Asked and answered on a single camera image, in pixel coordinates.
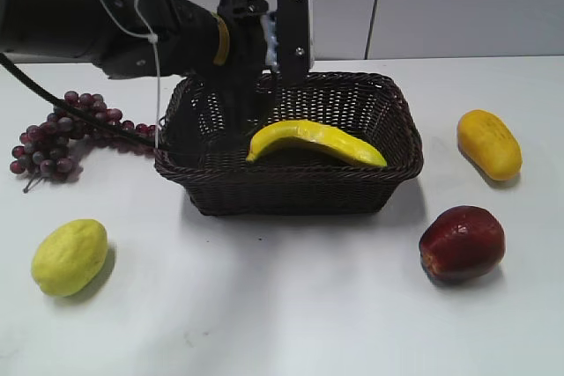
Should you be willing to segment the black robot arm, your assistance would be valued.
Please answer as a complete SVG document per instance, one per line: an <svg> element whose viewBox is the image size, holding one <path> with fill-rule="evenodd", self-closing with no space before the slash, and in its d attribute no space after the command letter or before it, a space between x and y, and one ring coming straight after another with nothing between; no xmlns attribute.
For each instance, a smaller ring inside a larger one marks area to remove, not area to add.
<svg viewBox="0 0 564 376"><path fill-rule="evenodd" d="M265 71L301 83L313 62L311 0L1 0L1 64L39 95L14 55L85 61L112 79L195 75L238 121L262 116Z"/></svg>

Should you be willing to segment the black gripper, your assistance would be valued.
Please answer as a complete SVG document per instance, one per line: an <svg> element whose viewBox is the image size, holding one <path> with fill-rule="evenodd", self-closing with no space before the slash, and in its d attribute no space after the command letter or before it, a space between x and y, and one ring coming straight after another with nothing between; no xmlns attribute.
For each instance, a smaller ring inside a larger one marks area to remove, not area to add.
<svg viewBox="0 0 564 376"><path fill-rule="evenodd" d="M263 124L263 98L257 91L263 72L279 71L284 85L297 85L312 68L313 1L277 0L276 25L266 0L219 0L217 15L226 28L227 46L215 83L227 139L242 141Z"/></svg>

